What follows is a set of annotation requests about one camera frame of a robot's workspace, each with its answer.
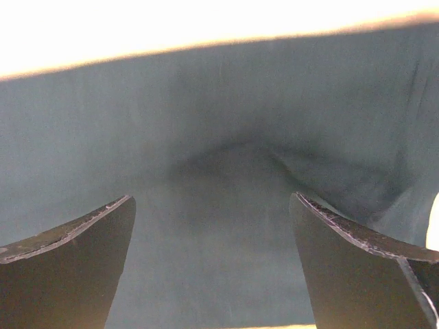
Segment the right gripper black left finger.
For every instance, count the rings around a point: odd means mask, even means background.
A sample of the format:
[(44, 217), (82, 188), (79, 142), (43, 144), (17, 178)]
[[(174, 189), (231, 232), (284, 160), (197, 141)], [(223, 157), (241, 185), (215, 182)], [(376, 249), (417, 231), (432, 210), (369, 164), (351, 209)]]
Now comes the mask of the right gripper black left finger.
[(1, 247), (1, 327), (104, 328), (136, 211), (125, 195)]

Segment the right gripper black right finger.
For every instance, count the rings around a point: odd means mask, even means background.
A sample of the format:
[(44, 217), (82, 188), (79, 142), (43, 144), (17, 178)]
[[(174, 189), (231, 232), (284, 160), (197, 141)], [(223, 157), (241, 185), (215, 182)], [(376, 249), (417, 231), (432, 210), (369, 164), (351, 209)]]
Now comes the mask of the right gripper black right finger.
[(317, 328), (437, 328), (438, 252), (294, 193), (295, 242)]

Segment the black t shirt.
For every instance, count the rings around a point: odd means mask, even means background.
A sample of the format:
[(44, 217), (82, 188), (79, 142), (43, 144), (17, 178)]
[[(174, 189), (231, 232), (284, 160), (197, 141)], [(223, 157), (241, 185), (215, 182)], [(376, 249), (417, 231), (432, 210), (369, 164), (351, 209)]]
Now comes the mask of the black t shirt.
[(141, 56), (1, 83), (1, 243), (122, 195), (108, 328), (313, 321), (290, 195), (423, 245), (438, 24)]

